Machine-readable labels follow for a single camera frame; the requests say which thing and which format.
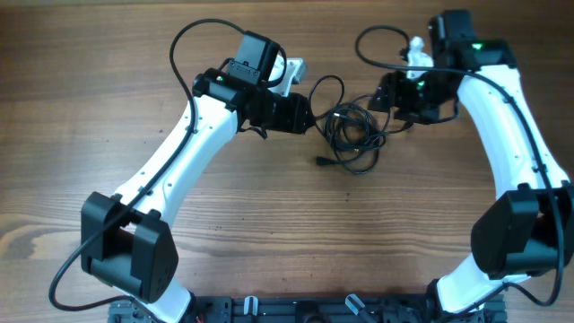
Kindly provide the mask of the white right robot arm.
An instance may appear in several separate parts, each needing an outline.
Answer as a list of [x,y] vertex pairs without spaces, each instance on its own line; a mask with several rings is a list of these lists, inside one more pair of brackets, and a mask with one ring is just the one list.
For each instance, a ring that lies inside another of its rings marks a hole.
[[408,124],[434,125],[453,101],[471,116],[491,165],[494,204],[474,224],[471,254],[430,285],[438,321],[471,319],[502,291],[554,272],[555,302],[573,256],[573,186],[553,159],[526,103],[517,61],[502,39],[479,39],[467,10],[429,22],[430,53],[410,38],[386,74],[372,110]]

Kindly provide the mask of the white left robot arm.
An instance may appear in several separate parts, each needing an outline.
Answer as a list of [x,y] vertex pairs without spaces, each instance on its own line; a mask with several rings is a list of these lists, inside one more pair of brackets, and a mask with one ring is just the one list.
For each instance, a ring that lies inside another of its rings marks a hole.
[[112,322],[182,322],[195,306],[176,279],[171,229],[210,160],[242,131],[302,134],[308,99],[291,91],[307,71],[274,41],[247,31],[235,57],[199,74],[184,113],[151,159],[113,195],[92,193],[81,210],[81,266],[119,290]]

